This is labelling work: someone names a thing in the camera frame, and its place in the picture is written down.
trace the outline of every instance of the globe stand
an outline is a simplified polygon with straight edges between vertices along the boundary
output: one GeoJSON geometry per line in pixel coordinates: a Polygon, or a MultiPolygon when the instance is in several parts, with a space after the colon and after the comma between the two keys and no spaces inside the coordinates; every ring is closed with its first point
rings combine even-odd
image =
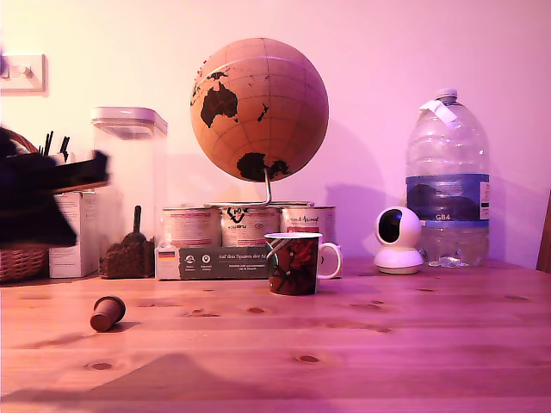
{"type": "Polygon", "coordinates": [[[312,202],[300,201],[300,200],[272,200],[272,187],[269,183],[269,172],[268,169],[264,169],[264,182],[266,184],[266,200],[252,200],[245,202],[208,202],[205,204],[205,207],[221,207],[221,208],[231,208],[231,207],[267,207],[267,206],[278,206],[278,205],[297,205],[303,207],[312,207],[312,202]]]}

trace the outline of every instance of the water bottle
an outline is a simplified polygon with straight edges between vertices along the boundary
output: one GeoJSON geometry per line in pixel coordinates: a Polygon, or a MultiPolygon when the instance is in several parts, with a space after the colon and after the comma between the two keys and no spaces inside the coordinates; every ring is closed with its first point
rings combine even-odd
{"type": "Polygon", "coordinates": [[[488,143],[482,126],[443,89],[420,108],[406,155],[407,207],[423,225],[418,249],[434,267],[476,267],[488,251],[488,143]]]}

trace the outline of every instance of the red patterned mug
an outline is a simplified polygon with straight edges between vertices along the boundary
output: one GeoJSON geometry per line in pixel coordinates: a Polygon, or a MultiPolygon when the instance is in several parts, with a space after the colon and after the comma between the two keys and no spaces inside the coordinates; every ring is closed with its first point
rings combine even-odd
{"type": "Polygon", "coordinates": [[[318,278],[332,278],[341,271],[343,258],[334,243],[322,243],[319,233],[281,232],[267,234],[266,244],[269,253],[269,290],[283,295],[315,294],[318,278]],[[337,255],[337,267],[332,274],[318,275],[321,260],[319,252],[332,249],[337,255]]]}

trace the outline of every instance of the globe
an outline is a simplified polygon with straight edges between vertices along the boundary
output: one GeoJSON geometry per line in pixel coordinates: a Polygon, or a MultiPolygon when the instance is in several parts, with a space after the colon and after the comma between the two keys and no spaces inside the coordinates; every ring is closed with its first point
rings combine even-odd
{"type": "Polygon", "coordinates": [[[191,123],[207,157],[246,181],[280,180],[321,146],[329,102],[321,76],[294,47],[247,39],[203,62],[191,94],[191,123]]]}

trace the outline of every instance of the wall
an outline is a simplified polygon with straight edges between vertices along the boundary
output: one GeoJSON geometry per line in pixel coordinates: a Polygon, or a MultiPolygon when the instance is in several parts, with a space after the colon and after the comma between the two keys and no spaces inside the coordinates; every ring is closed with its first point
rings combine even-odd
{"type": "Polygon", "coordinates": [[[233,41],[295,46],[325,81],[331,120],[317,156],[273,186],[279,200],[337,205],[348,256],[372,255],[373,221],[404,201],[417,108],[455,87],[490,140],[491,255],[533,268],[551,189],[551,3],[541,1],[3,0],[4,52],[43,52],[47,91],[2,97],[6,127],[53,147],[92,148],[90,108],[146,106],[168,122],[172,203],[260,199],[195,140],[189,96],[201,62],[233,41]]]}

